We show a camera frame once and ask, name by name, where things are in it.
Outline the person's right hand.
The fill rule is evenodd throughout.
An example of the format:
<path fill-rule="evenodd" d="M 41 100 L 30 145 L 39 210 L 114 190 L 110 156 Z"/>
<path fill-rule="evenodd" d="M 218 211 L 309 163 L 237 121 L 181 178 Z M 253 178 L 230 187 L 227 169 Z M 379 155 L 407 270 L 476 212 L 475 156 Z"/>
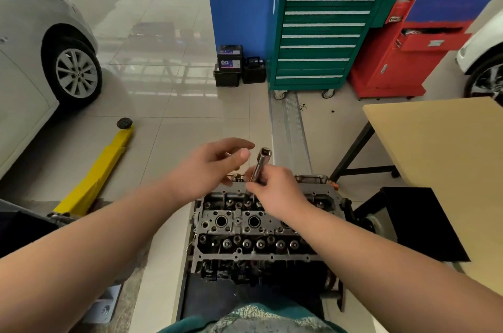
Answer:
<path fill-rule="evenodd" d="M 248 182 L 255 166 L 245 172 Z M 291 170 L 267 164 L 261 172 L 261 179 L 268 179 L 269 195 L 257 197 L 265 211 L 282 222 L 289 224 L 300 218 L 309 203 L 302 193 Z"/>

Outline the person's left hand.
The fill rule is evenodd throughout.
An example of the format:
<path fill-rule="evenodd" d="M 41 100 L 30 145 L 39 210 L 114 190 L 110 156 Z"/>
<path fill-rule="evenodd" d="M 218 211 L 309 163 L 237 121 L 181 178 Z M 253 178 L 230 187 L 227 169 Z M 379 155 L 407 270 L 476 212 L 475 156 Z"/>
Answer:
<path fill-rule="evenodd" d="M 231 172 L 220 170 L 223 153 L 249 149 L 255 144 L 241 138 L 225 138 L 198 147 L 167 176 L 168 193 L 180 205 L 186 205 L 216 189 L 219 184 L 230 185 Z"/>

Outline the long metal socket tool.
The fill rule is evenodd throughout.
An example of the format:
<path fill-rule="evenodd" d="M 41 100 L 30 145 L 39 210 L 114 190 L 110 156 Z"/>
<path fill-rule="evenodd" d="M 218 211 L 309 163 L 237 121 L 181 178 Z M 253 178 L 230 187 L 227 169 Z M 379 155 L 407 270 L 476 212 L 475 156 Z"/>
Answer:
<path fill-rule="evenodd" d="M 252 175 L 250 176 L 249 182 L 258 182 L 261 178 L 261 172 L 265 165 L 268 164 L 270 158 L 272 156 L 272 151 L 269 148 L 261 148 L 258 157 L 257 163 L 255 165 L 255 169 L 253 170 Z"/>

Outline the person's left forearm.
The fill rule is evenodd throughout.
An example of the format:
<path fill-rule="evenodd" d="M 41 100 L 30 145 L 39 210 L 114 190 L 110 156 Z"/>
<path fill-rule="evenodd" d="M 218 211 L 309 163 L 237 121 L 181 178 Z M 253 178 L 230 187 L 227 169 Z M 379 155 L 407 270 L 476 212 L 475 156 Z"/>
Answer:
<path fill-rule="evenodd" d="M 68 333 L 168 218 L 198 197 L 168 178 L 0 259 L 0 333 Z"/>

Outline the person's right forearm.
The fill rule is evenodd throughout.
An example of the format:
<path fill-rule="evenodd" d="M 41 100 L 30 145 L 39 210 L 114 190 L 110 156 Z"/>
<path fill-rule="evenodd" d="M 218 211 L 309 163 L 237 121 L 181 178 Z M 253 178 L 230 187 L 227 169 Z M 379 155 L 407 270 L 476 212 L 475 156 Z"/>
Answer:
<path fill-rule="evenodd" d="M 305 201 L 284 221 L 389 333 L 503 333 L 503 297 L 452 267 Z"/>

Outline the grey engine cylinder head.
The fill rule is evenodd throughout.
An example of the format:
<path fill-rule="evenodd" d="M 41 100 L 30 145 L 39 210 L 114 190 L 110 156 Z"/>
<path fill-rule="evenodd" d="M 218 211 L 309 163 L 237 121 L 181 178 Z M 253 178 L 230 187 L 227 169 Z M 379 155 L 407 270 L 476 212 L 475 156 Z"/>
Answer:
<path fill-rule="evenodd" d="M 188 269 L 206 281 L 298 286 L 333 291 L 338 279 L 286 222 L 267 213 L 256 196 L 245 197 L 244 175 L 194 206 Z"/>

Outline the black car battery purple label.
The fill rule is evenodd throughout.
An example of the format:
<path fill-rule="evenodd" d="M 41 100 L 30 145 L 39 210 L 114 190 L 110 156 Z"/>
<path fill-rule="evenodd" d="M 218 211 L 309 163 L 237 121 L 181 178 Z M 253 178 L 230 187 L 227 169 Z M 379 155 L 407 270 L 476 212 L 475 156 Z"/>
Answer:
<path fill-rule="evenodd" d="M 240 44 L 223 44 L 217 49 L 218 68 L 223 72 L 241 73 L 243 47 Z"/>

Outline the yellow floor jack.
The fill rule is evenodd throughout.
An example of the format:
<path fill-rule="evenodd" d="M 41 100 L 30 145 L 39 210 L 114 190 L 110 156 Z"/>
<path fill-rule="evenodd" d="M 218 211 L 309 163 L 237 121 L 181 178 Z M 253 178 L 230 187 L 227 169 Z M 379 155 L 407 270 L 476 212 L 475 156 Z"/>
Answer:
<path fill-rule="evenodd" d="M 85 216 L 126 150 L 134 127 L 128 117 L 117 121 L 118 131 L 101 152 L 85 178 L 53 209 L 47 217 L 59 223 L 70 223 Z"/>

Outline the green drawer tool cabinet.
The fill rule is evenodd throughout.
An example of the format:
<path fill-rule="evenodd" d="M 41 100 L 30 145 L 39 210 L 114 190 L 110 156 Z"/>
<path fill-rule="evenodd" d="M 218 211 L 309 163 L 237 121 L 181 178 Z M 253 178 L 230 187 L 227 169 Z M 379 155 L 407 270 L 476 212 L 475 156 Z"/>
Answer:
<path fill-rule="evenodd" d="M 273 0 L 266 68 L 276 100 L 321 90 L 331 98 L 349 76 L 368 32 L 380 28 L 397 0 Z"/>

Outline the beige table with black legs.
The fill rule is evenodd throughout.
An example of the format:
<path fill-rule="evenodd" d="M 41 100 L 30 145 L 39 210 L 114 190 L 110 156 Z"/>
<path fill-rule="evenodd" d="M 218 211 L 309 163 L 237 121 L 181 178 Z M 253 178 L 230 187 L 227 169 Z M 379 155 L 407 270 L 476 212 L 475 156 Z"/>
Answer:
<path fill-rule="evenodd" d="M 489 97 L 368 104 L 368 122 L 330 176 L 347 170 L 376 133 L 402 179 L 430 187 L 470 263 L 464 273 L 503 296 L 503 107 Z"/>

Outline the red tool cabinet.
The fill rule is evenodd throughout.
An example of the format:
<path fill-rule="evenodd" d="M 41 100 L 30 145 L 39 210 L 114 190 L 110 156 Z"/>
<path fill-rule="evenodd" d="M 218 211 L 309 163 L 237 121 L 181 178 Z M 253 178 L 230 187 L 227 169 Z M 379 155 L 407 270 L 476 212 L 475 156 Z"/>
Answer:
<path fill-rule="evenodd" d="M 396 0 L 381 28 L 369 31 L 349 73 L 358 100 L 425 94 L 423 83 L 492 0 Z"/>

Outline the silver car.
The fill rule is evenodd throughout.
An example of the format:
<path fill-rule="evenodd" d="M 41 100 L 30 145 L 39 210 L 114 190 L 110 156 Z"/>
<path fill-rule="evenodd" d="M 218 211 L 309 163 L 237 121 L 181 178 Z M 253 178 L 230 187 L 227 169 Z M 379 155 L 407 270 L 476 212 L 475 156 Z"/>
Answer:
<path fill-rule="evenodd" d="M 98 98 L 97 52 L 70 0 L 0 0 L 0 180 L 55 111 Z"/>

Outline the white car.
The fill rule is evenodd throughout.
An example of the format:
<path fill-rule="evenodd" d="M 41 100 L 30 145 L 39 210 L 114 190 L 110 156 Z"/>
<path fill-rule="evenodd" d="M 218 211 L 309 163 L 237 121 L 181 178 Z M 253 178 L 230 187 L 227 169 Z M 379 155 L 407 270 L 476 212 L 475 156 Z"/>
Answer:
<path fill-rule="evenodd" d="M 471 35 L 456 63 L 468 76 L 464 98 L 489 97 L 503 107 L 503 9 Z"/>

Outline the metal floor rail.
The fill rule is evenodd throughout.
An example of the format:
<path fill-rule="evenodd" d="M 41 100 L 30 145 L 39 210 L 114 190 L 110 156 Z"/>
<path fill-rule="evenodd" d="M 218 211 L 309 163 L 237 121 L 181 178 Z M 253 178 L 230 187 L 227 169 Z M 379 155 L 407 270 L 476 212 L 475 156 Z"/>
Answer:
<path fill-rule="evenodd" d="M 312 174 L 302 120 L 301 104 L 296 92 L 269 92 L 270 120 L 272 125 L 272 158 L 276 166 L 290 169 L 297 175 Z"/>

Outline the grey metal base plate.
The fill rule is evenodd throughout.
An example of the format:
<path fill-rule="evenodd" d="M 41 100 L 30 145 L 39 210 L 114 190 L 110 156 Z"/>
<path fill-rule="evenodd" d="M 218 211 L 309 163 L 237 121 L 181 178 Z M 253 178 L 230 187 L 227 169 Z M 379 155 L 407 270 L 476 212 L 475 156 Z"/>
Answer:
<path fill-rule="evenodd" d="M 81 319 L 83 324 L 108 324 L 110 323 L 118 298 L 122 289 L 121 283 L 109 286 L 97 298 Z"/>

